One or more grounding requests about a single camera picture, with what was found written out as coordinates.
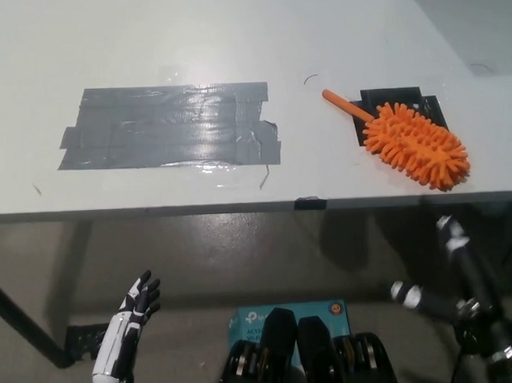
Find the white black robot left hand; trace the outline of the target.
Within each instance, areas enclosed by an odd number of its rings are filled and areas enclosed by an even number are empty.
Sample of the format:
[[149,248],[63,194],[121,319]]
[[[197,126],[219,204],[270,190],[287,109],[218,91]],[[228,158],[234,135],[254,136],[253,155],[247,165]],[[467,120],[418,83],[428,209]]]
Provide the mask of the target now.
[[110,320],[92,371],[92,383],[134,383],[140,335],[160,308],[161,281],[145,271],[130,287]]

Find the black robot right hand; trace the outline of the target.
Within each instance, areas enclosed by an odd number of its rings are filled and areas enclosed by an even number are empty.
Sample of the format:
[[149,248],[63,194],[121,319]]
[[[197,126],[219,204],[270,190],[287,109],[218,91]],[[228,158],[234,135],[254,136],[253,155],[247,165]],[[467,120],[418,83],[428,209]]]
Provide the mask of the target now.
[[462,351],[481,356],[489,375],[512,376],[512,322],[505,316],[497,287],[453,216],[441,216],[436,231],[462,296],[449,300],[423,286],[395,281],[391,297],[404,308],[451,324]]

